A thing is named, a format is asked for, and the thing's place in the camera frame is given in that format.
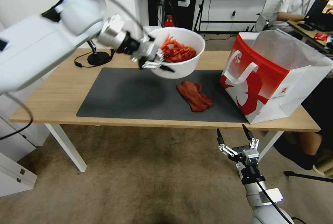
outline white cabinet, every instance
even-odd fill
[[[37,176],[0,153],[0,197],[34,188]]]
[[[27,88],[12,93],[12,95],[24,102],[42,82],[42,79],[39,79]],[[18,108],[19,105],[17,105],[17,103],[13,102],[5,95],[0,96],[0,136],[12,133],[26,125],[26,123],[12,123],[9,121],[10,116]],[[1,140],[0,153],[14,161],[18,161],[33,151],[35,146],[42,146],[49,133],[50,132],[43,124],[32,124],[20,134]]]

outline paper shopping bag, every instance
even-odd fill
[[[252,47],[245,41],[254,38]],[[220,83],[250,123],[290,116],[333,61],[280,30],[240,33]]]

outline black mat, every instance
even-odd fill
[[[103,68],[82,103],[78,117],[246,122],[219,84],[221,71],[196,70],[181,79],[165,79],[150,70]],[[214,105],[193,113],[176,85],[189,80],[202,85]]]

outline wooden table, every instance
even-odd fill
[[[71,57],[58,66],[49,78],[25,102],[34,115],[34,123],[43,123],[60,143],[80,171],[85,171],[86,164],[68,139],[60,124],[140,126],[168,128],[236,128],[242,130],[242,123],[235,122],[198,122],[147,119],[119,119],[77,117],[76,113],[91,86],[103,67],[134,68],[136,63],[129,56],[115,54],[108,64],[95,68],[79,68],[74,65],[74,58],[89,52],[78,49]],[[223,70],[229,51],[205,51],[198,63],[197,70]],[[78,61],[84,64],[85,57]],[[10,119],[12,122],[28,122],[27,113],[20,108]],[[301,106],[289,118],[245,125],[251,130],[268,130],[261,140],[260,159],[273,146],[284,131],[319,131],[319,126]]]
[[[301,34],[303,36],[303,39],[302,39],[303,42],[309,40],[311,43],[316,45],[320,50],[322,50],[327,56],[333,56],[333,54],[330,53],[330,50],[325,49],[326,41],[321,41],[321,40],[315,39],[315,36],[317,33],[324,33],[324,34],[328,33],[330,35],[333,35],[333,32],[321,32],[316,29],[313,31],[307,31],[304,28],[297,25],[299,22],[294,22],[294,21],[288,20],[287,23],[289,25],[291,25],[295,29],[296,32],[298,32],[299,34]]]

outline white bag handle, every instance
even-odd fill
[[[222,73],[222,75],[224,75],[227,79],[230,80],[230,82],[232,82],[233,84],[242,84],[245,82],[245,80],[247,79],[247,77],[250,75],[250,73],[252,71],[257,71],[258,70],[258,65],[254,62],[252,62],[251,64],[248,65],[248,67],[246,67],[246,69],[243,71],[243,73],[239,76],[239,78],[235,78],[233,75],[231,75],[228,71],[231,62],[234,60],[234,58],[236,58],[238,55],[240,54],[240,56],[242,55],[242,53],[240,51],[235,51],[231,57],[229,58],[227,64],[225,65],[224,71]]]

